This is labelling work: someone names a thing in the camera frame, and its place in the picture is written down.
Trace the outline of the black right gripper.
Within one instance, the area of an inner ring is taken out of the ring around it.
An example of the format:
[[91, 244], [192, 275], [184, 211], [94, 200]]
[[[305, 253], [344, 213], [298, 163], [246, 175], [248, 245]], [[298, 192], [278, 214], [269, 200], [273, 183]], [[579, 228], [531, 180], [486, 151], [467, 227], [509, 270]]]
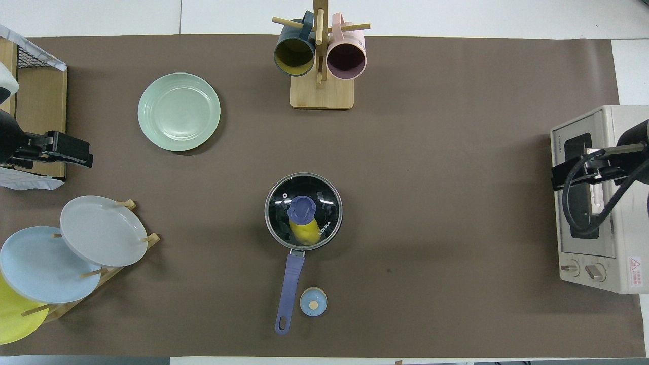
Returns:
[[641, 122], [618, 139], [618, 146], [643, 143], [646, 147], [642, 152], [634, 152], [622, 157], [621, 168], [612, 165], [608, 159], [589, 159], [581, 161], [581, 157], [574, 157], [552, 168], [552, 186], [554, 190], [561, 190], [566, 185], [569, 173], [577, 167], [577, 171], [570, 181], [571, 187], [581, 184], [602, 184], [606, 181], [625, 180], [648, 158], [647, 152], [647, 123]]

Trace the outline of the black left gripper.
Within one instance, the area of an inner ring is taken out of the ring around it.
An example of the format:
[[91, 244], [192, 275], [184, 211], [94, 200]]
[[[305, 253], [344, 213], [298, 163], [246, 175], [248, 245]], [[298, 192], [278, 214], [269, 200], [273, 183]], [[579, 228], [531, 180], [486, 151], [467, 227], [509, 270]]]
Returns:
[[77, 164], [86, 168], [93, 166], [94, 155], [86, 154], [81, 157], [67, 155], [30, 155], [16, 152], [29, 145], [38, 148], [40, 153], [89, 153], [90, 144], [78, 138], [59, 131], [47, 131], [45, 134], [23, 132], [14, 116], [1, 110], [1, 164], [10, 164], [21, 168], [33, 168], [35, 162]]

